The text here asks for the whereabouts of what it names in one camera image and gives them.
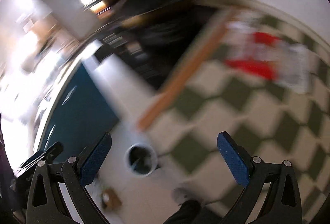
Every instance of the wooden stick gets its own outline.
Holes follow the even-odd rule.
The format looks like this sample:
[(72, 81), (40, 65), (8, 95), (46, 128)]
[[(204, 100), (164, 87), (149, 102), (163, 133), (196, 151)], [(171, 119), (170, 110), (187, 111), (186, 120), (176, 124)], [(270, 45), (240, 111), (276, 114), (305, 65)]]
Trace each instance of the wooden stick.
[(147, 109), (145, 114), (138, 120), (137, 128), (139, 131), (145, 131), (152, 122), (165, 110), (184, 89), (187, 80), (198, 70), (201, 64), (218, 48), (219, 41), (227, 32), (226, 23), (236, 14), (237, 9), (231, 7), (225, 11), (220, 19), (208, 28), (211, 33), (201, 46), (184, 57), (183, 62), (178, 66), (177, 72), (172, 75), (161, 91), (159, 99)]

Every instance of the blue gripper pad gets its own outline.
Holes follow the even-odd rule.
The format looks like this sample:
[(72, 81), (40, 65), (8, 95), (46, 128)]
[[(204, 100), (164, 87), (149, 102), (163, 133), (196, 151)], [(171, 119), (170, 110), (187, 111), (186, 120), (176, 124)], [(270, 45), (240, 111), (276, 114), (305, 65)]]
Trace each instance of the blue gripper pad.
[(112, 139), (110, 133), (106, 133), (100, 143), (94, 148), (87, 161), (80, 169), (80, 185), (85, 187), (91, 184), (103, 164), (105, 157), (111, 149)]
[(236, 182), (246, 188), (250, 179), (243, 160), (222, 133), (218, 135), (217, 145)]

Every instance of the checkered floor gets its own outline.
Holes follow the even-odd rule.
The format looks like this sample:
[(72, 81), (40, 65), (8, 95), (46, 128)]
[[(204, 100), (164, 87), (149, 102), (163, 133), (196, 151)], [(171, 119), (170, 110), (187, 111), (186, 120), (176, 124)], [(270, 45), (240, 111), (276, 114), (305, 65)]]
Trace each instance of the checkered floor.
[[(213, 201), (209, 207), (220, 215), (226, 214), (242, 188), (217, 151), (219, 132), (227, 131), (250, 155), (266, 162), (290, 160), (307, 223), (330, 192), (330, 54), (296, 27), (270, 15), (261, 16), (258, 29), (309, 48), (308, 94), (227, 67), (223, 63), (230, 48), (227, 37), (154, 121), (148, 135), (163, 163), (182, 181), (198, 185)], [(262, 192), (249, 220), (257, 216), (265, 195)]]

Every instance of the teal cabinet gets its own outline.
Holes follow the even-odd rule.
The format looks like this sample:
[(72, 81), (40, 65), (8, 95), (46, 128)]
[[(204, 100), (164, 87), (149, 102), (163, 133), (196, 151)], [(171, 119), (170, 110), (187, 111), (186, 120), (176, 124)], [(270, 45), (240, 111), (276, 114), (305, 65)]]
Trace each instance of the teal cabinet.
[(63, 152), (55, 163), (64, 162), (114, 127), (118, 117), (81, 65), (63, 91), (51, 116), (41, 148), (60, 141)]

